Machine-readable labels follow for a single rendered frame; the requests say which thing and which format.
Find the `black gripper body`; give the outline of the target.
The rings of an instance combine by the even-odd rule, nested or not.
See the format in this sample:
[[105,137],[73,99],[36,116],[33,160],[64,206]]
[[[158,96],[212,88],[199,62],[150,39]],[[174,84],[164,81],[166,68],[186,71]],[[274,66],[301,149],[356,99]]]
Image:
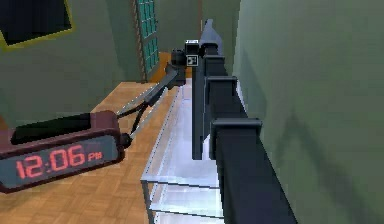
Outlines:
[[176,76],[167,84],[168,89],[186,84],[186,63],[187,59],[185,51],[181,49],[173,49],[171,52],[171,59],[167,63],[165,71],[167,77],[169,77],[172,72],[175,72]]

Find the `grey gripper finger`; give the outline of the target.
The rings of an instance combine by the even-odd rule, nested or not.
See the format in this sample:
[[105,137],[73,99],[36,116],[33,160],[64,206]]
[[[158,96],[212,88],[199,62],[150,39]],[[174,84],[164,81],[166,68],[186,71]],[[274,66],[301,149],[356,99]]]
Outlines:
[[138,97],[126,104],[117,112],[118,118],[123,118],[130,114],[145,109],[147,106],[153,107],[162,95],[168,90],[172,82],[171,77],[164,77],[159,83],[142,92]]
[[158,100],[158,102],[153,107],[147,106],[145,109],[141,109],[140,111],[133,113],[136,115],[136,118],[133,122],[131,131],[129,133],[121,134],[120,144],[124,148],[128,148],[132,144],[132,141],[136,137],[138,132],[151,119],[153,113],[158,109],[160,103],[162,102],[167,92],[168,90],[162,95],[162,97]]

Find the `dark red digital alarm clock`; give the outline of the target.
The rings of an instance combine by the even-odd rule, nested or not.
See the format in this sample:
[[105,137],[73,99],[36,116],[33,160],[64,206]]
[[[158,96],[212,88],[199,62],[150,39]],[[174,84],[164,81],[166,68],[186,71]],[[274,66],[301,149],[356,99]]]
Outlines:
[[13,193],[119,163],[130,143],[112,111],[0,130],[0,192]]

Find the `teal paned window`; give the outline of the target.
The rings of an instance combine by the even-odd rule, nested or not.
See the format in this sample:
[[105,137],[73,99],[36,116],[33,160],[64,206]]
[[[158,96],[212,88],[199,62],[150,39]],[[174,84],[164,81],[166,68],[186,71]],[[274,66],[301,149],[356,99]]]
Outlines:
[[142,81],[148,82],[159,65],[155,0],[133,0],[133,6],[138,31],[138,51]]

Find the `glass display cabinet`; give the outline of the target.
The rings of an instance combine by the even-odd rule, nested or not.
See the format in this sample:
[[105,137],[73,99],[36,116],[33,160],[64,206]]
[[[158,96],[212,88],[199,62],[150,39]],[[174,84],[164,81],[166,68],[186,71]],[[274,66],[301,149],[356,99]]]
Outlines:
[[225,224],[216,162],[192,158],[192,81],[173,97],[141,177],[149,224]]

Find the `yellow framed dark picture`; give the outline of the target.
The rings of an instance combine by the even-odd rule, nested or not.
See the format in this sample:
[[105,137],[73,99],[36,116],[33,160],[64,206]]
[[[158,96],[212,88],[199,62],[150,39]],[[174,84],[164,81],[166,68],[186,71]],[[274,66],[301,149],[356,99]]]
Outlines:
[[0,0],[0,49],[10,51],[74,29],[68,0]]

